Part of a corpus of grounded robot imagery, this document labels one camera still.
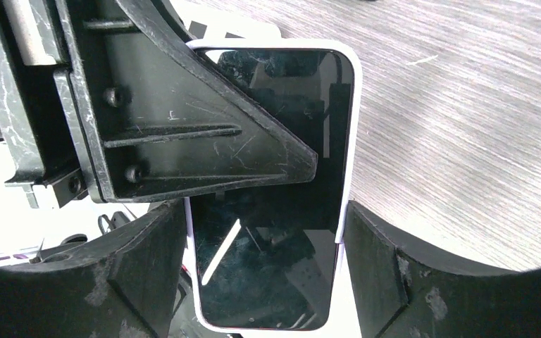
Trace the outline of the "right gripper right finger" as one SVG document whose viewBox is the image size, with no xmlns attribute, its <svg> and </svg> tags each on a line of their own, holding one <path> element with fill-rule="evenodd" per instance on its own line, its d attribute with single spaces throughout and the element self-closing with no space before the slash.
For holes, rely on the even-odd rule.
<svg viewBox="0 0 541 338">
<path fill-rule="evenodd" d="M 541 337 L 541 268 L 457 256 L 355 201 L 344 247 L 363 337 Z"/>
</svg>

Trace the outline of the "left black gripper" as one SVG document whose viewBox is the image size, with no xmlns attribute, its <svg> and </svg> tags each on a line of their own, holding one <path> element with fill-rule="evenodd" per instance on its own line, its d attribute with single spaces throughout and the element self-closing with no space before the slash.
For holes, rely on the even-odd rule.
<svg viewBox="0 0 541 338">
<path fill-rule="evenodd" d="M 14 165 L 5 185 L 33 208 L 111 200 L 112 73 L 103 38 L 87 29 L 100 8 L 0 1 L 0 138 Z"/>
</svg>

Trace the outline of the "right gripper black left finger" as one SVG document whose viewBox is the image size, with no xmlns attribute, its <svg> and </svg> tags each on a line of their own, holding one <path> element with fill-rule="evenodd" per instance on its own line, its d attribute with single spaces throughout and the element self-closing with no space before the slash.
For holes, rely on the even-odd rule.
<svg viewBox="0 0 541 338">
<path fill-rule="evenodd" d="M 40 263 L 0 267 L 0 337 L 166 337 L 186 234 L 182 200 Z"/>
</svg>

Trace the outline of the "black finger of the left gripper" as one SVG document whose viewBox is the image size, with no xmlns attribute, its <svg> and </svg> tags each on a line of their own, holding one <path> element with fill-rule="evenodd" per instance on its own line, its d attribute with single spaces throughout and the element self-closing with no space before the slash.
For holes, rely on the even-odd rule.
<svg viewBox="0 0 541 338">
<path fill-rule="evenodd" d="M 188 46 L 169 1 L 57 1 L 56 74 L 89 195 L 148 203 L 308 182 L 317 153 Z"/>
</svg>

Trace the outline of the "phone with lilac case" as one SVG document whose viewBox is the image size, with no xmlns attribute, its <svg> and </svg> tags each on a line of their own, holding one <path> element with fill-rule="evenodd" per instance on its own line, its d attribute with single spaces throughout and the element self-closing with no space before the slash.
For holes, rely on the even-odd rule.
<svg viewBox="0 0 541 338">
<path fill-rule="evenodd" d="M 189 46 L 318 153 L 310 182 L 186 200 L 197 317 L 224 333 L 317 330 L 328 321 L 344 255 L 361 62 L 327 39 L 200 39 Z"/>
</svg>

